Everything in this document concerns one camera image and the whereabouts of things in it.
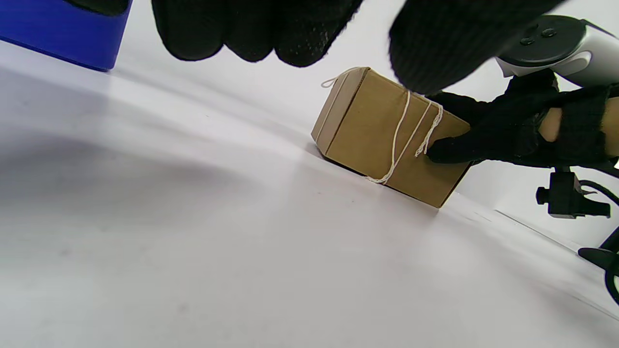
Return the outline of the person's right hand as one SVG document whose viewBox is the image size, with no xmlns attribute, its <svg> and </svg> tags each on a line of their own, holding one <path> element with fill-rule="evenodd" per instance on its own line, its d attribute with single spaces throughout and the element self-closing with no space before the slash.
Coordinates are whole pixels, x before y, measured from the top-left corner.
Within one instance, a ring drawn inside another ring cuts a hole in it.
<svg viewBox="0 0 619 348">
<path fill-rule="evenodd" d="M 618 84 L 560 92 L 550 69 L 515 76 L 491 102 L 440 92 L 427 98 L 470 125 L 457 137 L 436 140 L 427 150 L 434 163 L 484 160 L 525 167 L 599 168 L 618 161 L 610 131 L 603 129 Z"/>
</svg>

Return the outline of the person's left hand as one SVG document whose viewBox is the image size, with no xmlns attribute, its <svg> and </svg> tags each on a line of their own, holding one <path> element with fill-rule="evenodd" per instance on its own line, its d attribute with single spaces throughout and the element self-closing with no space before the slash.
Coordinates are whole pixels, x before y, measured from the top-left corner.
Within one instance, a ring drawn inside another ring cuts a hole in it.
<svg viewBox="0 0 619 348">
<path fill-rule="evenodd" d="M 407 0 L 389 31 L 398 81 L 435 93 L 499 55 L 508 41 L 560 0 Z M 244 61 L 275 52 L 304 68 L 323 59 L 360 9 L 360 0 L 153 0 L 162 44 L 181 61 L 228 47 Z"/>
</svg>

